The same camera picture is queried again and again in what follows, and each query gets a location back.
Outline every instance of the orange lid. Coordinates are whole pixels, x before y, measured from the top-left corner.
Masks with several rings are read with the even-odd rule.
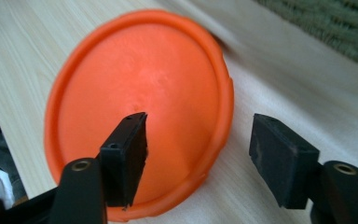
[[[48,99],[45,148],[59,182],[64,165],[95,157],[129,114],[146,112],[148,157],[127,211],[112,221],[156,216],[205,180],[227,141],[233,86],[222,52],[195,22],[136,11],[99,27],[75,49]]]

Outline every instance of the metal screw head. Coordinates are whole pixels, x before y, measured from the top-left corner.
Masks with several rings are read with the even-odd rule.
[[[353,169],[351,166],[343,164],[343,163],[335,164],[334,168],[336,168],[336,170],[340,171],[344,175],[356,175],[357,174],[355,169]]]
[[[89,168],[91,163],[89,161],[78,161],[77,163],[72,165],[73,171],[83,171]]]

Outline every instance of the wood grain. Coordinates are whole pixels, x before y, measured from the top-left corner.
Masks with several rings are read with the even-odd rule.
[[[222,41],[235,114],[206,182],[173,210],[131,223],[310,223],[309,209],[277,206],[251,163],[253,114],[283,121],[322,151],[321,162],[358,166],[358,64],[250,0],[0,1],[0,125],[29,197],[56,186],[43,127],[62,64],[97,26],[147,7],[186,15]]]

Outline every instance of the dark cloth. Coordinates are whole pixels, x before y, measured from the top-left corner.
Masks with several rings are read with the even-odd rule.
[[[19,198],[26,196],[24,186],[21,182],[16,165],[8,150],[7,143],[4,136],[0,132],[0,170],[8,174],[11,186],[13,188],[14,198],[17,201]]]

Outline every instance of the fuzzy green fabric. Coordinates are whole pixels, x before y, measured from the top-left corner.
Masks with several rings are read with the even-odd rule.
[[[358,62],[358,0],[255,0]]]

